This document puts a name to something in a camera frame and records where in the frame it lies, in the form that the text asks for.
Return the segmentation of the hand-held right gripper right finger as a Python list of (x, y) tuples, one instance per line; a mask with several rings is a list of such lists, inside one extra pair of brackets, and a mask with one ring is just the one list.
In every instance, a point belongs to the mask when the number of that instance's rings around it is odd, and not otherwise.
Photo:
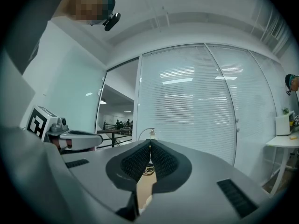
[(139, 180), (140, 215), (181, 214), (187, 210), (181, 189), (192, 174), (191, 161), (161, 141), (150, 141), (150, 162)]

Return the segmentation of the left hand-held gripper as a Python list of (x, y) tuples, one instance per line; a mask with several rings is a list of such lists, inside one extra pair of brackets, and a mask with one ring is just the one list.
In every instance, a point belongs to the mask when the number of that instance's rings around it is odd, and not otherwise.
[(26, 130), (34, 133), (42, 142), (51, 143), (52, 139), (71, 140), (72, 149), (63, 149), (62, 154), (95, 151), (102, 144), (101, 135), (80, 130), (71, 130), (66, 118), (59, 117), (48, 109), (34, 105), (27, 121)]

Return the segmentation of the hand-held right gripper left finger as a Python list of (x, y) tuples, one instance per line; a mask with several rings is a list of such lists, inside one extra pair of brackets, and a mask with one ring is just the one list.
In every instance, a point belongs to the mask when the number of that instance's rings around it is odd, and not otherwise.
[(129, 221), (134, 221), (140, 215), (137, 183), (150, 162), (150, 144), (150, 140), (145, 140), (130, 150), (113, 157), (106, 165), (106, 174), (115, 187), (130, 192), (126, 206), (116, 211), (117, 215)]

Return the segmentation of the person's left hand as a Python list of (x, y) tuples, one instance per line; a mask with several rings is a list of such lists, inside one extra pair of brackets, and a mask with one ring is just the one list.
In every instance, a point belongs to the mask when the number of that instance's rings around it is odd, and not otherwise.
[(53, 143), (57, 149), (63, 150), (63, 149), (72, 149), (72, 142), (71, 140), (64, 140), (64, 139), (58, 139), (58, 138), (54, 138), (52, 139), (51, 143)]

